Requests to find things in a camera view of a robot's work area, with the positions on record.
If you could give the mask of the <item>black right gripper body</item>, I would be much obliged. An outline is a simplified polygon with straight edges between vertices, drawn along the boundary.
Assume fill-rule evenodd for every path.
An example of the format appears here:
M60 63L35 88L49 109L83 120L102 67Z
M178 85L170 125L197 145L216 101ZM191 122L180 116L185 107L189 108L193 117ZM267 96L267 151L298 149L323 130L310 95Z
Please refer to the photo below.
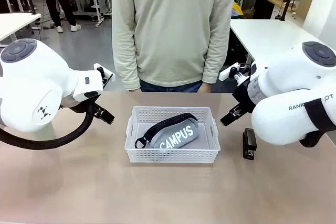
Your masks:
M248 95L248 85L250 83L250 77L248 77L244 82L237 86L235 91L232 93L232 96L236 99L238 104L235 106L235 109L241 113L252 113L255 104L250 99Z

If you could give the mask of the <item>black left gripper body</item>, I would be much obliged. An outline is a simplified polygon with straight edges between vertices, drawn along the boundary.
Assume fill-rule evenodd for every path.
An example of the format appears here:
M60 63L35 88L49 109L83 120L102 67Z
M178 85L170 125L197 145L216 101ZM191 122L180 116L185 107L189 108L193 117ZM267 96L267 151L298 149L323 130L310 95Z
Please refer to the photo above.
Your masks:
M69 108L71 110L93 110L98 97L100 97L100 95L95 95L93 97L85 99L84 101L79 102L69 95L62 98L61 107Z

